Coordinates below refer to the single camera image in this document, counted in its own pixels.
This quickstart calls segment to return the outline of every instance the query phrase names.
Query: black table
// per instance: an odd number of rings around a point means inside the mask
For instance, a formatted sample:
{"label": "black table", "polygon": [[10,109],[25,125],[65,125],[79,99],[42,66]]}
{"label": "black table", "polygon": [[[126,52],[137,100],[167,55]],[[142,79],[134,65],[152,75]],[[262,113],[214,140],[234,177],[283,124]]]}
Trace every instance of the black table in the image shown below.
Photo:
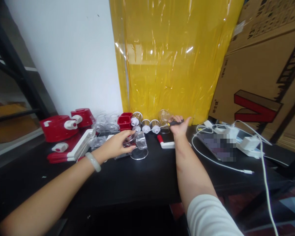
{"label": "black table", "polygon": [[[195,127],[189,127],[191,138]],[[165,142],[172,141],[172,134],[162,135]],[[94,173],[82,186],[70,203],[66,214],[122,203],[171,204],[180,202],[177,185],[175,150],[162,149],[155,134],[146,135],[149,154],[136,161],[130,157],[108,160],[100,173]],[[198,139],[194,143],[204,155],[214,158]],[[42,143],[22,157],[0,168],[0,221],[38,189],[72,166],[73,162],[49,164],[46,157],[53,144]],[[275,157],[275,148],[267,152]],[[227,162],[238,169],[248,169],[254,174],[244,174],[220,167],[196,154],[207,170],[219,196],[246,191],[264,190],[261,160],[245,156],[239,151],[236,162]],[[289,180],[271,168],[267,168],[269,189],[280,189]]]}

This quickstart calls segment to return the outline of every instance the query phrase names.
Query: forearm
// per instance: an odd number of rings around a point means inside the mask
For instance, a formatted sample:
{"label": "forearm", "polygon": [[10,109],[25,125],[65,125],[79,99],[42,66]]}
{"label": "forearm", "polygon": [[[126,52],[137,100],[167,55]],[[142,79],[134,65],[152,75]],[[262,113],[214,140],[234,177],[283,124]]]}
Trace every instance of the forearm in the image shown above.
{"label": "forearm", "polygon": [[[100,153],[94,153],[99,164]],[[0,223],[2,235],[43,235],[61,217],[70,201],[94,172],[90,160],[81,161],[64,171],[33,194]]]}
{"label": "forearm", "polygon": [[205,168],[196,156],[185,135],[174,136],[176,168],[180,197],[187,212],[190,202],[200,194],[216,196]]}

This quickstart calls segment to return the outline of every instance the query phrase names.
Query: white wall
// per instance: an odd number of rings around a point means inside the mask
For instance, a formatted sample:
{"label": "white wall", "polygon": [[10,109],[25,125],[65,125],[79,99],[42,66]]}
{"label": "white wall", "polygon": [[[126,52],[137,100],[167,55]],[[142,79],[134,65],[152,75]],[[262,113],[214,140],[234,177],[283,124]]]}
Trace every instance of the white wall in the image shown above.
{"label": "white wall", "polygon": [[122,112],[108,0],[5,0],[59,114]]}

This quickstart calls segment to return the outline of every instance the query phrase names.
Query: red plastic container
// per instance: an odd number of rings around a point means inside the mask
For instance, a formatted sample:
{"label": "red plastic container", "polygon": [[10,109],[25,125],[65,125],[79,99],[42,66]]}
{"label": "red plastic container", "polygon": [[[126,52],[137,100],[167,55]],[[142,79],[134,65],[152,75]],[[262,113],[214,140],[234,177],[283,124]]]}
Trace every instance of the red plastic container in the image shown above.
{"label": "red plastic container", "polygon": [[121,131],[124,129],[131,129],[130,116],[120,116],[118,118],[117,124],[119,124]]}
{"label": "red plastic container", "polygon": [[132,113],[131,112],[124,112],[120,116],[129,116],[131,118],[132,117]]}
{"label": "red plastic container", "polygon": [[126,128],[126,129],[120,129],[120,132],[121,131],[124,131],[124,130],[131,130],[131,127],[130,128]]}

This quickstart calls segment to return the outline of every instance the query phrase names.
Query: yellow plastic sheet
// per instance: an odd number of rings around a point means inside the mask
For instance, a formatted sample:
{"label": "yellow plastic sheet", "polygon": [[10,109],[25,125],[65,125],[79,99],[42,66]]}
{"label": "yellow plastic sheet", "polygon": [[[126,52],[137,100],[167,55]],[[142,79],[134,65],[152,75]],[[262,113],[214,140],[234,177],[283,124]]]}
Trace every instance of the yellow plastic sheet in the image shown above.
{"label": "yellow plastic sheet", "polygon": [[110,0],[123,110],[207,119],[243,0]]}

